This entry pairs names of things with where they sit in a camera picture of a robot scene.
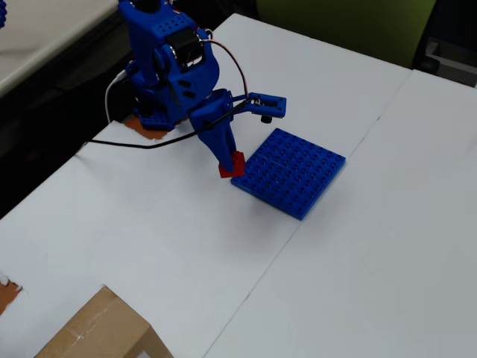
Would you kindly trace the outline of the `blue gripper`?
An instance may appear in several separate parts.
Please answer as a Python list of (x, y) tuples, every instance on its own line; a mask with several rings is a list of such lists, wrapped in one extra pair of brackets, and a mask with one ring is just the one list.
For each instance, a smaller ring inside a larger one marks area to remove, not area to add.
[[(195, 131), (206, 127), (233, 108), (232, 93), (227, 89), (217, 89), (189, 111), (189, 120)], [(236, 142), (230, 127), (232, 116), (198, 134), (219, 162), (222, 175), (234, 175), (236, 165), (233, 159)]]

